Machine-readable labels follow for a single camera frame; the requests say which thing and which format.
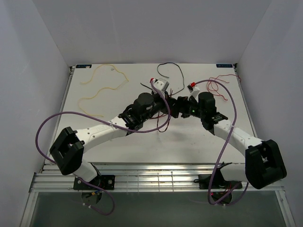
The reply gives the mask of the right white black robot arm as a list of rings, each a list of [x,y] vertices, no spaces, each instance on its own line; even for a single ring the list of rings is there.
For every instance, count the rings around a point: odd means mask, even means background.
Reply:
[[[230,182],[247,182],[262,189],[287,176],[286,167],[278,144],[273,140],[256,138],[234,124],[217,111],[214,96],[202,92],[195,99],[179,97],[177,107],[182,118],[190,116],[201,120],[205,130],[237,149],[245,158],[243,164],[221,163],[208,177],[209,184],[220,188]]]

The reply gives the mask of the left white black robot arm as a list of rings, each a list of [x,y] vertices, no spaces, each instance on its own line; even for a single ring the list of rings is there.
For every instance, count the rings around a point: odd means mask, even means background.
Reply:
[[[50,153],[62,175],[73,174],[84,180],[90,188],[100,185],[98,170],[83,159],[84,153],[92,148],[120,137],[143,131],[143,124],[155,114],[162,112],[178,116],[175,98],[165,94],[141,93],[138,98],[118,116],[108,122],[102,122],[85,129],[64,128],[50,148]]]

